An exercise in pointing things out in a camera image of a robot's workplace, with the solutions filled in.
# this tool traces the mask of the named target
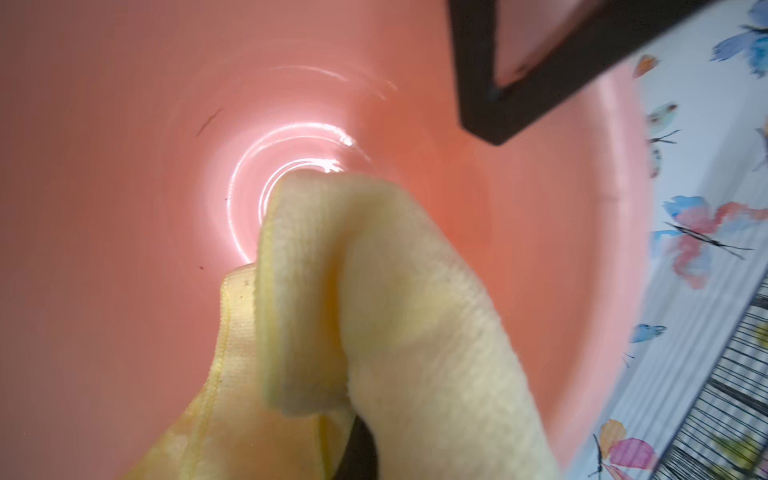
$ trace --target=dark stain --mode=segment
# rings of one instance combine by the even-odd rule
[[[217,116],[217,115],[218,115],[218,114],[219,114],[219,113],[220,113],[220,112],[221,112],[223,109],[224,109],[223,107],[222,107],[222,108],[219,108],[218,110],[216,110],[216,113],[214,113],[213,115],[211,115],[210,117],[208,117],[208,120],[205,120],[205,123],[204,123],[204,124],[203,124],[203,125],[200,127],[200,130],[197,132],[197,135],[195,135],[195,136],[196,136],[196,137],[199,137],[199,136],[200,136],[200,134],[201,134],[201,133],[203,133],[203,130],[205,130],[205,127],[207,127],[207,126],[208,126],[208,124],[209,124],[209,123],[210,123],[210,122],[211,122],[211,121],[212,121],[214,118],[216,118],[216,116]]]

